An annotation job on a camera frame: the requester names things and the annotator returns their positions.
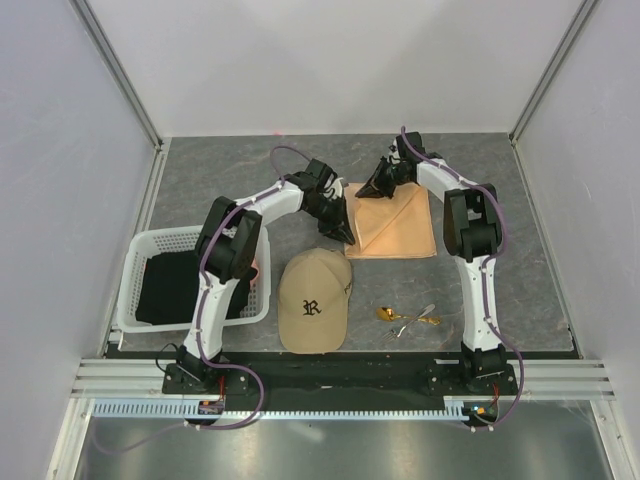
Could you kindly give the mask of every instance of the utensil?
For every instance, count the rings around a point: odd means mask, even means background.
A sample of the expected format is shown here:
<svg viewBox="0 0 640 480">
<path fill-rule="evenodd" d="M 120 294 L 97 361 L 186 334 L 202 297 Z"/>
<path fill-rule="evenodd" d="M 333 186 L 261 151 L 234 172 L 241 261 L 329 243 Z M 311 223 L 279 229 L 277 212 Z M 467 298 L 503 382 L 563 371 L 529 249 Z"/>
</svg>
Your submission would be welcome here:
<svg viewBox="0 0 640 480">
<path fill-rule="evenodd" d="M 409 320 L 407 323 L 404 324 L 404 326 L 400 327 L 400 328 L 392 328 L 391 330 L 389 330 L 383 337 L 382 340 L 387 343 L 390 342 L 392 340 L 395 340 L 396 338 L 400 338 L 400 336 L 402 335 L 402 333 L 407 329 L 407 327 L 409 325 L 411 325 L 413 322 L 417 322 L 418 319 L 420 317 L 424 317 L 425 315 L 427 315 L 428 313 L 431 313 L 434 309 L 436 308 L 435 304 L 431 304 L 429 305 L 427 308 L 425 308 L 422 312 L 420 312 L 418 315 L 414 316 L 411 318 L 411 320 Z"/>
<path fill-rule="evenodd" d="M 376 309 L 376 315 L 380 320 L 384 320 L 385 322 L 393 322 L 399 318 L 413 318 L 410 315 L 395 313 L 391 307 L 378 307 Z M 431 325 L 440 325 L 441 322 L 440 317 L 420 317 L 418 321 L 430 323 Z"/>
</svg>

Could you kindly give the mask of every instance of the white wall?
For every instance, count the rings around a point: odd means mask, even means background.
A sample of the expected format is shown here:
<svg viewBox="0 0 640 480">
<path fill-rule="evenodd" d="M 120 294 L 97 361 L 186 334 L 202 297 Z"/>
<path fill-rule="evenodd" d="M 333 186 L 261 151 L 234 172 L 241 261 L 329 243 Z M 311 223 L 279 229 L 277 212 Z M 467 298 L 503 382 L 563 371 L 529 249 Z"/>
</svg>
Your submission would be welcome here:
<svg viewBox="0 0 640 480">
<path fill-rule="evenodd" d="M 0 463 L 40 480 L 153 151 L 66 0 L 0 15 Z"/>
<path fill-rule="evenodd" d="M 579 344 L 640 447 L 640 3 L 600 2 L 521 152 Z"/>
<path fill-rule="evenodd" d="M 508 131 L 580 0 L 91 0 L 166 136 Z"/>
</svg>

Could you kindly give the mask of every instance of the plastic laundry basket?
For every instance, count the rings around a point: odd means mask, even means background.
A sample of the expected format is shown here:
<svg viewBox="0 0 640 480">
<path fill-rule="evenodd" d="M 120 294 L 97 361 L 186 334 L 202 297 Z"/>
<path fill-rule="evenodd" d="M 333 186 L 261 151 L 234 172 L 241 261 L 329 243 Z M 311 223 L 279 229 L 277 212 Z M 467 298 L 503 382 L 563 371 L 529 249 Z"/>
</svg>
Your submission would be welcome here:
<svg viewBox="0 0 640 480">
<path fill-rule="evenodd" d="M 136 320 L 136 309 L 142 291 L 142 279 L 147 260 L 164 252 L 193 250 L 200 236 L 202 225 L 194 227 L 165 228 L 150 230 L 133 237 L 124 262 L 124 272 L 120 283 L 120 293 L 116 311 L 118 326 L 123 332 L 165 332 L 168 330 L 188 330 L 191 323 L 150 325 Z M 269 311 L 271 295 L 271 256 L 267 230 L 260 230 L 256 262 L 260 275 L 249 294 L 248 305 L 240 312 L 240 318 L 227 319 L 225 326 L 244 325 L 262 320 Z"/>
</svg>

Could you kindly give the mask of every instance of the baseball cap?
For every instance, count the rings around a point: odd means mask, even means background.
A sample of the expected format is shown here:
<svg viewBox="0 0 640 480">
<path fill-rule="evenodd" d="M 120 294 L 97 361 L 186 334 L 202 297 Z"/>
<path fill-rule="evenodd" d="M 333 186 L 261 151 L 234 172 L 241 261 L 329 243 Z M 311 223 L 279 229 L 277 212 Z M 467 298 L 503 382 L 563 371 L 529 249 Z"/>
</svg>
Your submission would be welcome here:
<svg viewBox="0 0 640 480">
<path fill-rule="evenodd" d="M 293 353 L 337 350 L 347 335 L 351 264 L 337 251 L 314 248 L 288 263 L 278 287 L 280 340 Z"/>
</svg>

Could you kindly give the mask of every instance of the peach towel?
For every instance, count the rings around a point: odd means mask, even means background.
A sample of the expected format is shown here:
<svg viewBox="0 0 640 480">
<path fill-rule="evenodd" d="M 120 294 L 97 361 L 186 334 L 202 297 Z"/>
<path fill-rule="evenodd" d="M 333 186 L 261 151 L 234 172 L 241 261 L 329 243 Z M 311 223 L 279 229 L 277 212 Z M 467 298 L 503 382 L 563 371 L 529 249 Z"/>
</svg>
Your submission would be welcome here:
<svg viewBox="0 0 640 480">
<path fill-rule="evenodd" d="M 347 258 L 424 258 L 436 254 L 429 195 L 411 183 L 396 188 L 393 198 L 356 198 L 362 184 L 345 189 L 355 245 Z"/>
</svg>

